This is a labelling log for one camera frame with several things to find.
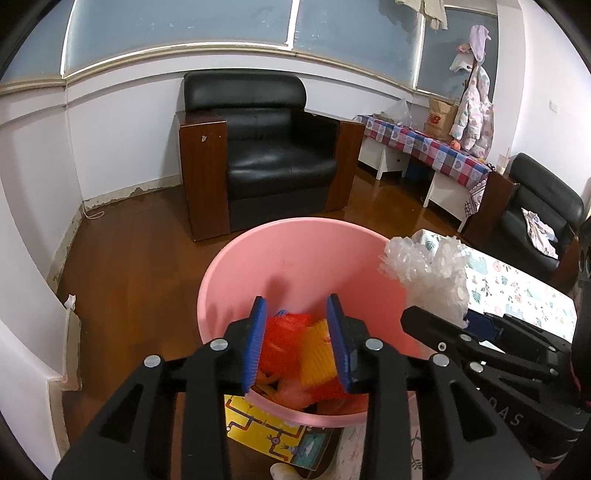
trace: window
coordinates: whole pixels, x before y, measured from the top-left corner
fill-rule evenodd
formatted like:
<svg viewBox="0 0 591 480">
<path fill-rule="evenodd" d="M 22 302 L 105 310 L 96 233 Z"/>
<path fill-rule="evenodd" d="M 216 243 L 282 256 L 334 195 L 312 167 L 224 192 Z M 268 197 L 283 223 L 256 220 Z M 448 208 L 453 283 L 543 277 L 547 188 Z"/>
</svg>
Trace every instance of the window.
<svg viewBox="0 0 591 480">
<path fill-rule="evenodd" d="M 74 0 L 61 0 L 22 44 L 2 83 L 60 77 L 61 50 Z"/>
<path fill-rule="evenodd" d="M 420 27 L 394 0 L 300 0 L 294 48 L 412 87 Z"/>
<path fill-rule="evenodd" d="M 66 73 L 150 47 L 200 41 L 284 44 L 291 0 L 78 0 Z"/>
<path fill-rule="evenodd" d="M 486 57 L 482 66 L 491 78 L 489 97 L 495 91 L 496 64 L 499 52 L 499 24 L 496 17 L 456 8 L 446 8 L 447 30 L 425 30 L 423 56 L 418 75 L 417 88 L 436 93 L 445 98 L 459 98 L 464 92 L 462 82 L 469 73 L 449 70 L 456 57 L 456 48 L 468 42 L 472 25 L 484 25 L 489 30 L 491 40 L 486 41 Z"/>
<path fill-rule="evenodd" d="M 296 52 L 454 99 L 468 77 L 449 70 L 456 47 L 468 41 L 472 25 L 483 24 L 492 37 L 483 64 L 492 98 L 497 18 L 463 7 L 446 7 L 446 13 L 449 29 L 434 31 L 395 0 L 61 0 L 33 29 L 2 81 L 67 76 L 114 57 L 174 45 L 293 45 Z"/>
</svg>

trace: yellow toy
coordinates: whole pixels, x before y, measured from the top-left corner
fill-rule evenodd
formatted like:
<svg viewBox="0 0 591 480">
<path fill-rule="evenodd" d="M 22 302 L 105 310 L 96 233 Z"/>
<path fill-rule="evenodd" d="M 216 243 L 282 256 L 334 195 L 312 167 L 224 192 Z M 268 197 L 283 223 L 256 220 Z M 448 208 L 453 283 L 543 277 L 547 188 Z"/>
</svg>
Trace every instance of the yellow toy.
<svg viewBox="0 0 591 480">
<path fill-rule="evenodd" d="M 300 339 L 300 379 L 304 388 L 322 385 L 337 376 L 326 319 L 308 327 Z"/>
</svg>

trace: yellow puzzle mat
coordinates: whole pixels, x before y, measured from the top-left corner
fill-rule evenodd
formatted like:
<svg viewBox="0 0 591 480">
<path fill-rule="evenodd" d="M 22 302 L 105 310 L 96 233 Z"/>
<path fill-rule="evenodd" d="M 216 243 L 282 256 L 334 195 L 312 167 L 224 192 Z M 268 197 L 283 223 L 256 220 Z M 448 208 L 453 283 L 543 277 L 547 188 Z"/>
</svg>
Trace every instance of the yellow puzzle mat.
<svg viewBox="0 0 591 480">
<path fill-rule="evenodd" d="M 225 396 L 228 436 L 280 462 L 316 470 L 333 429 L 306 427 L 278 419 L 244 397 Z"/>
</svg>

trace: pink jacket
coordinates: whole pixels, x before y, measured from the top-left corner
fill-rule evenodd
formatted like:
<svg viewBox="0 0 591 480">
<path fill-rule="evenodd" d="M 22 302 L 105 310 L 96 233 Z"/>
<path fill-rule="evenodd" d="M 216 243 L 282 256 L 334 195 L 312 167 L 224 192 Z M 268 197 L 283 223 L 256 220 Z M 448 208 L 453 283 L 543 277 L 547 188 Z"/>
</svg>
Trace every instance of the pink jacket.
<svg viewBox="0 0 591 480">
<path fill-rule="evenodd" d="M 491 149 L 494 133 L 493 106 L 488 99 L 491 80 L 486 70 L 478 65 L 468 90 L 462 97 L 456 120 L 449 132 L 462 148 L 476 158 L 486 158 Z"/>
</svg>

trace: black leather armchair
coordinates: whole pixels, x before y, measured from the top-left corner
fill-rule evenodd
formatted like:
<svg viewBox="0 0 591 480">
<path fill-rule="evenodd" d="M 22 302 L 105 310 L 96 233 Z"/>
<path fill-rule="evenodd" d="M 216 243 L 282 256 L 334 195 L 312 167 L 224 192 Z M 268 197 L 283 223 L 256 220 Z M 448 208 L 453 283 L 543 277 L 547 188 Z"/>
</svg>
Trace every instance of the black leather armchair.
<svg viewBox="0 0 591 480">
<path fill-rule="evenodd" d="M 347 204 L 364 126 L 306 112 L 298 77 L 189 72 L 184 97 L 181 170 L 195 240 Z"/>
<path fill-rule="evenodd" d="M 521 208 L 537 213 L 554 230 L 558 260 L 534 248 Z M 484 253 L 568 291 L 577 276 L 575 232 L 583 220 L 579 195 L 533 158 L 520 153 L 507 176 L 495 172 L 489 176 L 480 209 L 464 238 Z"/>
</svg>

